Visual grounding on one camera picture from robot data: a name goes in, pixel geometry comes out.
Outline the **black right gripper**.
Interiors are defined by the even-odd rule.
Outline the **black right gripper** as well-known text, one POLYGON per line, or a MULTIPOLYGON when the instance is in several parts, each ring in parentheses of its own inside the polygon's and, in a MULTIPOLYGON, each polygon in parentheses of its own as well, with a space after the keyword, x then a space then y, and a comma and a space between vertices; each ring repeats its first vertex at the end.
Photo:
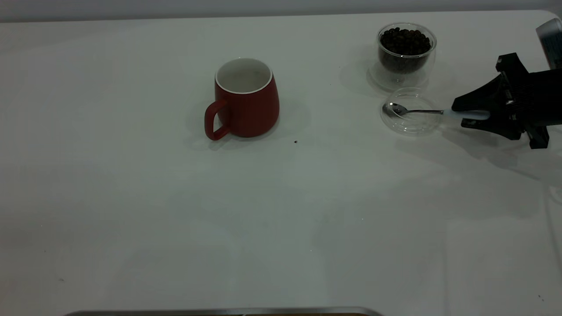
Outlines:
POLYGON ((548 126, 562 123, 561 70, 528 72, 516 53, 498 57, 500 73, 484 86, 455 98, 452 110, 504 112, 488 120, 463 119, 463 128, 519 140, 526 133, 530 148, 546 149, 548 126))

